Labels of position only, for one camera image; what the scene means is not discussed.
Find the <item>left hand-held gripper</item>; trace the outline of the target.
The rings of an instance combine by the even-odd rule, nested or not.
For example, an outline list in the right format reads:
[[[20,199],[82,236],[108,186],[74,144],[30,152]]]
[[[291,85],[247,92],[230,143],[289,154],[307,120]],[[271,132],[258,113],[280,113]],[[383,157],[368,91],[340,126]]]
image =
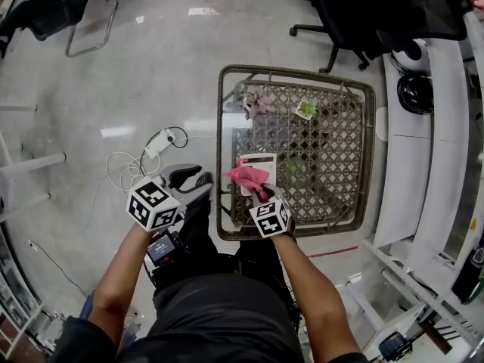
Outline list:
[[[180,189],[201,169],[202,166],[175,164],[146,175],[130,189],[126,212],[146,232],[169,227],[177,215],[186,214],[189,207],[210,196],[214,183],[211,172],[201,173],[192,188]]]

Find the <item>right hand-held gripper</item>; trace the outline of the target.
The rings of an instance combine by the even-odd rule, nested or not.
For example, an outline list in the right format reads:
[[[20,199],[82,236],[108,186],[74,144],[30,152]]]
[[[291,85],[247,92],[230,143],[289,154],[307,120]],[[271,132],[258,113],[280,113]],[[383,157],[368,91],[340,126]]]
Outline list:
[[[269,238],[282,234],[293,237],[296,223],[281,189],[277,185],[265,183],[263,190],[265,202],[259,200],[257,193],[252,193],[253,207],[250,209],[260,236]]]

